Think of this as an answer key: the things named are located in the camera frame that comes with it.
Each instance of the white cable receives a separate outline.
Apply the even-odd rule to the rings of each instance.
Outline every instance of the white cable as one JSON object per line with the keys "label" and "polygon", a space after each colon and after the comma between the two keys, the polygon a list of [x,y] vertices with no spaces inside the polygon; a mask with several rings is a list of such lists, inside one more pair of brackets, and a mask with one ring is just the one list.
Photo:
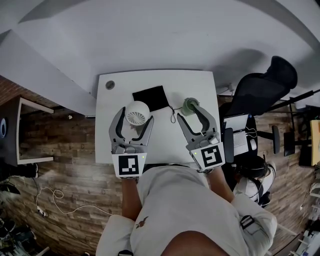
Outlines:
{"label": "white cable", "polygon": [[247,128],[249,131],[254,130],[254,132],[257,132],[255,128],[248,128],[248,127],[245,127],[245,128]]}
{"label": "white cable", "polygon": [[252,138],[256,138],[256,137],[257,137],[257,135],[255,135],[255,136],[253,137],[252,135],[250,135],[250,134],[248,134],[248,133],[246,133],[245,135],[246,135],[247,137],[250,136],[250,137],[252,137]]}
{"label": "white cable", "polygon": [[[50,191],[52,192],[52,199],[53,199],[53,202],[54,202],[55,206],[59,209],[60,212],[62,212],[62,213],[65,214],[65,215],[67,215],[67,214],[72,214],[72,213],[74,213],[75,211],[77,211],[77,210],[79,210],[79,209],[81,209],[81,208],[83,208],[83,207],[94,207],[94,208],[97,208],[98,210],[100,210],[101,212],[104,212],[105,214],[113,215],[112,213],[106,212],[106,211],[100,209],[99,207],[97,207],[97,206],[95,206],[95,205],[83,205],[83,206],[80,206],[80,207],[78,207],[77,209],[75,209],[75,210],[73,210],[73,211],[63,212],[63,211],[59,208],[59,206],[56,204],[55,198],[58,198],[58,199],[63,198],[63,197],[65,196],[64,193],[63,193],[61,190],[59,190],[59,189],[55,189],[54,191],[52,191],[52,189],[49,188],[49,187],[43,187],[43,188],[41,188],[39,194],[36,195],[35,205],[36,205],[37,208],[38,208],[38,204],[37,204],[37,203],[38,203],[38,196],[41,194],[42,190],[45,190],[45,189],[48,189],[48,190],[50,190]],[[59,192],[62,194],[62,196],[61,196],[61,197],[56,196],[56,194],[55,194],[56,191],[59,191]]]}
{"label": "white cable", "polygon": [[247,128],[249,131],[250,131],[250,130],[254,130],[254,131],[246,132],[245,135],[246,135],[247,137],[248,137],[248,136],[250,136],[250,137],[252,137],[252,138],[258,137],[257,130],[256,130],[255,128],[248,128],[248,127],[245,127],[245,128]]}

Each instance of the laptop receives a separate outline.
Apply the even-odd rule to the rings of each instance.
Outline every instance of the laptop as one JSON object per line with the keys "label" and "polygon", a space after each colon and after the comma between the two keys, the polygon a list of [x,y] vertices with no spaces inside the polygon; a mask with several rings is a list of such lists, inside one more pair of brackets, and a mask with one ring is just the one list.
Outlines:
{"label": "laptop", "polygon": [[225,129],[232,128],[233,130],[233,147],[234,156],[243,154],[249,151],[246,124],[248,120],[248,114],[239,114],[234,116],[228,116],[223,119],[223,126]]}

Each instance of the black mesh chair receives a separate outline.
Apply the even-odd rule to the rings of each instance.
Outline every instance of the black mesh chair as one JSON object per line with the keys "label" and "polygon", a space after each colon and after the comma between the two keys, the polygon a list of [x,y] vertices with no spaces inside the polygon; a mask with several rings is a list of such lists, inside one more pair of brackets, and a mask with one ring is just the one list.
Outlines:
{"label": "black mesh chair", "polygon": [[[244,76],[235,90],[232,102],[225,103],[219,108],[221,126],[223,125],[224,117],[249,114],[246,126],[249,129],[254,128],[257,130],[254,116],[267,112],[273,104],[287,95],[291,89],[295,88],[297,82],[298,75],[296,69],[285,59],[273,56],[271,65],[266,73],[251,73]],[[257,131],[257,135],[273,140],[273,152],[275,154],[280,151],[280,138],[277,126],[272,126],[272,132]],[[251,149],[251,139],[252,137],[247,137],[249,151],[245,154],[257,155],[258,139],[254,138],[257,145],[255,150]],[[230,145],[228,147],[233,154],[233,148]],[[230,163],[232,158],[231,154],[227,151],[228,149],[225,150],[226,158],[228,158],[228,162]]]}

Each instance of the green cup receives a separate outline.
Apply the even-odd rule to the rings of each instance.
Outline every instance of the green cup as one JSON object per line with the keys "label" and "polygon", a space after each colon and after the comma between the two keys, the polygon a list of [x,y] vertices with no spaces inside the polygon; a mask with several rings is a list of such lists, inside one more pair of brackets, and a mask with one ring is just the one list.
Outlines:
{"label": "green cup", "polygon": [[182,105],[182,110],[181,110],[181,113],[184,115],[184,116],[190,116],[190,115],[193,115],[195,112],[193,111],[194,109],[194,105],[197,105],[199,106],[200,103],[199,101],[197,101],[197,99],[195,98],[186,98],[183,102],[183,105]]}

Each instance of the white t-shirt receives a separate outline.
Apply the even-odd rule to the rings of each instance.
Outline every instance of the white t-shirt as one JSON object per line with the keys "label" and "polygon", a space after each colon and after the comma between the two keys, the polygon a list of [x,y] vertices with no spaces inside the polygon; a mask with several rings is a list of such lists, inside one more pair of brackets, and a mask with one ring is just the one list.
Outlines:
{"label": "white t-shirt", "polygon": [[[272,245],[277,220],[271,213],[244,194],[227,202],[194,169],[155,167],[141,176],[137,188],[142,210],[136,222],[111,216],[97,256],[117,256],[123,250],[134,256],[160,256],[175,236],[186,231],[206,235],[231,256],[265,255]],[[255,222],[243,230],[240,221],[247,215]]]}

